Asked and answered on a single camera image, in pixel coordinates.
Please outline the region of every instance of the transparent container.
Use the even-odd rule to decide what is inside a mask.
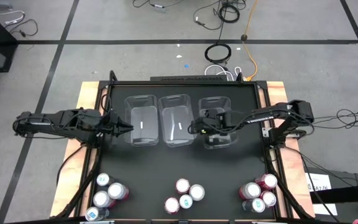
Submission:
[[[162,122],[163,140],[169,147],[189,145],[196,135],[188,132],[193,120],[191,101],[188,95],[166,96],[158,101]]]
[[[134,130],[125,133],[125,142],[133,146],[158,144],[157,98],[153,95],[130,96],[124,100],[125,122]]]
[[[217,113],[223,113],[231,110],[231,100],[225,96],[214,96],[202,98],[198,102],[200,117],[205,117],[206,111],[215,110]],[[204,137],[204,147],[206,149],[219,149],[229,147],[237,142],[236,132],[230,134],[214,134]]]

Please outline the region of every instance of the concrete floor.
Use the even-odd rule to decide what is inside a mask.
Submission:
[[[175,1],[153,0],[158,2]],[[134,8],[128,0],[79,0],[67,39],[216,39],[218,30],[208,31],[192,19],[197,8],[211,2],[184,0],[162,14],[148,5]],[[346,2],[358,25],[358,1]],[[253,3],[247,2],[239,22],[224,25],[222,39],[239,38]],[[39,24],[39,33],[28,39],[58,40],[73,0],[16,0],[12,4],[15,10],[25,11],[27,18]],[[211,9],[200,11],[198,17],[207,26],[219,24]],[[0,16],[0,21],[10,18]],[[28,25],[23,30],[32,32],[32,28]],[[339,0],[263,0],[254,12],[249,39],[357,40],[357,37]],[[111,69],[119,80],[203,74],[209,65],[204,58],[207,46],[65,45],[42,112],[74,108],[81,82],[106,80]],[[232,44],[231,48],[233,53],[227,67],[232,70],[240,66],[244,74],[253,73],[242,45]],[[13,136],[11,124],[22,111],[35,110],[56,49],[57,45],[20,45],[9,73],[0,74],[0,207],[24,142]],[[249,45],[249,50],[259,66],[255,80],[283,81],[288,99],[311,102],[315,116],[335,115],[342,108],[358,111],[358,44],[254,44]],[[220,50],[212,53],[217,57],[222,54]],[[32,141],[5,222],[48,218],[55,194],[54,180],[66,144],[67,140]],[[317,129],[300,141],[300,148],[329,170],[358,173],[358,128]]]

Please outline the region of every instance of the white paper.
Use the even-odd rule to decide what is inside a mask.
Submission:
[[[312,192],[313,189],[311,187],[309,175],[308,175],[308,173],[305,173],[305,175],[306,175],[306,181],[308,182],[309,192]],[[316,191],[331,189],[331,183],[329,181],[328,175],[310,174],[310,176],[311,176],[311,180],[313,181],[313,185],[314,185],[314,188],[316,189]],[[338,215],[337,211],[336,211],[335,204],[326,204],[326,205],[333,215]],[[314,204],[313,208],[314,208],[315,214],[329,215],[326,208],[324,208],[324,205]]]

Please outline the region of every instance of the white cable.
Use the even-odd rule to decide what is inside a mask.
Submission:
[[[231,72],[229,72],[229,71],[226,71],[222,66],[220,66],[220,65],[210,65],[210,66],[208,66],[206,69],[205,69],[205,71],[204,71],[204,75],[206,75],[206,71],[209,69],[209,68],[211,68],[211,67],[218,67],[218,68],[220,68],[222,71],[221,72],[218,72],[216,75],[220,75],[220,74],[222,74],[222,73],[224,73],[226,76],[229,74],[230,75],[230,77],[231,77],[231,80],[232,81],[234,81],[234,76],[233,76],[233,74],[231,73]],[[240,69],[240,72],[241,72],[241,68],[240,67],[236,67],[235,69],[234,69],[234,73],[236,73],[236,77],[238,76],[238,73],[237,73],[237,69]]]
[[[25,14],[25,13],[24,13],[23,11],[13,11],[13,12],[0,13],[0,16],[12,14],[12,13],[17,13],[17,12],[21,12],[21,13],[22,13],[22,16],[20,16],[20,17],[17,18],[17,19],[13,19],[13,20],[11,20],[11,21],[5,21],[5,24],[6,24],[6,25],[15,24],[15,23],[18,23],[21,19],[24,18],[24,14]]]

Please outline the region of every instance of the soda can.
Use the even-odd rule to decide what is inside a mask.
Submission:
[[[277,202],[276,195],[269,191],[262,192],[259,198],[265,202],[267,208],[274,206]]]
[[[98,185],[101,187],[109,186],[114,183],[114,179],[108,174],[102,173],[98,175],[98,178],[96,178],[96,183],[98,183]]]
[[[254,199],[259,197],[260,195],[260,187],[259,185],[251,182],[245,184],[240,187],[239,189],[240,198],[247,200],[247,199]]]
[[[113,183],[109,187],[109,196],[115,200],[124,200],[129,195],[129,189],[120,183]]]
[[[264,174],[256,178],[255,183],[264,190],[272,190],[277,186],[277,178],[273,174]]]
[[[101,190],[93,196],[93,203],[98,208],[111,208],[116,201],[110,198],[107,192]]]
[[[186,194],[189,191],[190,184],[186,179],[179,179],[176,184],[176,190],[179,194]]]
[[[205,196],[205,190],[204,187],[200,184],[195,184],[190,187],[190,196],[194,201],[199,201],[204,198]]]
[[[179,198],[179,204],[184,209],[190,208],[193,204],[193,199],[190,197],[190,195],[182,195]]]
[[[179,202],[176,198],[171,197],[165,201],[164,209],[168,214],[177,213],[179,208]]]
[[[89,222],[96,222],[107,218],[109,214],[110,212],[107,208],[90,207],[86,211],[85,218]]]
[[[242,203],[242,209],[244,211],[251,211],[251,212],[263,212],[265,210],[265,202],[260,198],[254,198],[250,200],[246,200]]]

